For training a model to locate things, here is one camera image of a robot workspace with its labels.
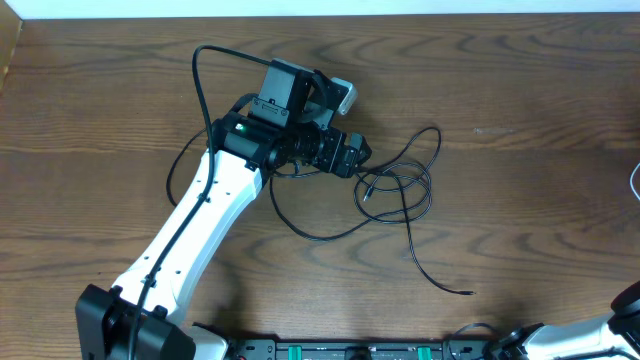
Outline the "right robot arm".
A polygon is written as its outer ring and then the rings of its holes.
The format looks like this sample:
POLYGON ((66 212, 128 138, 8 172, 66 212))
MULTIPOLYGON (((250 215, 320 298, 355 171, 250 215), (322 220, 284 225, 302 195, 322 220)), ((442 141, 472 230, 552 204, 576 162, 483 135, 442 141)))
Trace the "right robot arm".
POLYGON ((590 360, 639 357, 639 284, 622 291, 605 315, 569 325, 534 324, 490 344, 493 360, 590 360))

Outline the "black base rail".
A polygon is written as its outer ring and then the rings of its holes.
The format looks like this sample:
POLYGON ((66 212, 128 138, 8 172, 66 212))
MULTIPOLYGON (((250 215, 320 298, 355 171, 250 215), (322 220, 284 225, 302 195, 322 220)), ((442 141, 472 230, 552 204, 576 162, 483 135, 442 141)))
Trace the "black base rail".
POLYGON ((279 339, 275 336, 232 338, 194 324, 197 359, 226 360, 499 360, 507 356, 487 339, 452 337, 414 341, 330 341, 279 339))

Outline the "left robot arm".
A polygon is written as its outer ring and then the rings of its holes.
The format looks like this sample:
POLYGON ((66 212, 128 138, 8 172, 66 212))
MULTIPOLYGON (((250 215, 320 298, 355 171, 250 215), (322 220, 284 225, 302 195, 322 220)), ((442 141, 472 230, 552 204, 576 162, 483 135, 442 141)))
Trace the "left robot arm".
POLYGON ((143 254, 110 289, 90 285, 78 299, 82 357, 223 358, 223 337, 181 327, 204 270, 276 170, 300 162, 349 178, 369 159, 361 135, 331 125, 357 95, 345 80, 272 60, 259 93, 242 96, 211 125, 193 181, 143 254))

